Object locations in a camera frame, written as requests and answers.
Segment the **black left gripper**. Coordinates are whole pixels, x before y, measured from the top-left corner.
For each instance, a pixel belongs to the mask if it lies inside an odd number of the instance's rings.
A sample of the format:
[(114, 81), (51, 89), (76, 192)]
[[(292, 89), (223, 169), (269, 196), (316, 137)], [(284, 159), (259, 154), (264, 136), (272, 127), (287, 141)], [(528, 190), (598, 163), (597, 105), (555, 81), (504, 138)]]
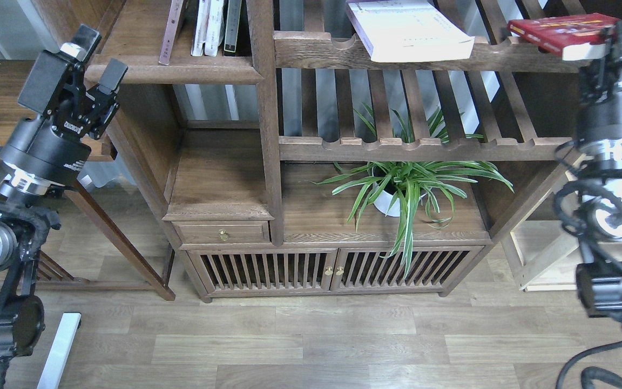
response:
[(91, 153), (82, 139), (99, 139), (118, 111), (117, 95), (128, 66), (111, 59), (99, 82), (87, 89), (85, 66), (99, 44), (99, 31), (81, 24), (59, 52), (40, 52), (18, 103), (36, 112), (17, 123), (0, 150), (12, 169), (12, 187), (72, 185)]

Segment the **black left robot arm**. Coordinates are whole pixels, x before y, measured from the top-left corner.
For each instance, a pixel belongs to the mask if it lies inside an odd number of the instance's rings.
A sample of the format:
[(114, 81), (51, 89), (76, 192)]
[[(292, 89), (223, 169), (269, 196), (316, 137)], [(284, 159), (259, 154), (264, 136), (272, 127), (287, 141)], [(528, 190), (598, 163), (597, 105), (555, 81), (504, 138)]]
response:
[(49, 190), (69, 190), (89, 159), (84, 136), (99, 139), (119, 109), (117, 94), (128, 67), (112, 59), (98, 84), (86, 88), (84, 75), (101, 41), (98, 30), (80, 25), (59, 51), (42, 51), (19, 94), (34, 111), (22, 118), (0, 150), (12, 169), (0, 193), (0, 388), (10, 360), (29, 356), (45, 328), (44, 305), (35, 295), (41, 248), (57, 212), (37, 206)]

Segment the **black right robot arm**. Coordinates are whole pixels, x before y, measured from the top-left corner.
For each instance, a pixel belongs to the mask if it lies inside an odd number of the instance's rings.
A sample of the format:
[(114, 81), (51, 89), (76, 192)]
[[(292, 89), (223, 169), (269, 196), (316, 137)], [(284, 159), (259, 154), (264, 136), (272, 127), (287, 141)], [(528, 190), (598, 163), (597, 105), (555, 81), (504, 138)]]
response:
[[(575, 271), (578, 299), (590, 317), (609, 317), (622, 326), (622, 20), (602, 29), (602, 58), (581, 69), (581, 109), (570, 142), (587, 157), (575, 176), (556, 192), (553, 209), (562, 228), (577, 238), (582, 263)], [(563, 387), (574, 364), (622, 347), (622, 341), (580, 352), (563, 365), (555, 386)], [(622, 388), (622, 377), (590, 366), (580, 374), (583, 388), (596, 381)]]

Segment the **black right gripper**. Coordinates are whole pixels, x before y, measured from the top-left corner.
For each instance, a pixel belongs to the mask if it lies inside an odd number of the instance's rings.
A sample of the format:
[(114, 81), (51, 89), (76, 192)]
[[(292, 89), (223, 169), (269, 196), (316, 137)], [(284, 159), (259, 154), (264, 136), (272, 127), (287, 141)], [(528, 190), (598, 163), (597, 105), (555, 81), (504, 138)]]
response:
[(580, 68), (576, 148), (590, 157), (622, 157), (622, 20), (601, 30), (603, 55)]

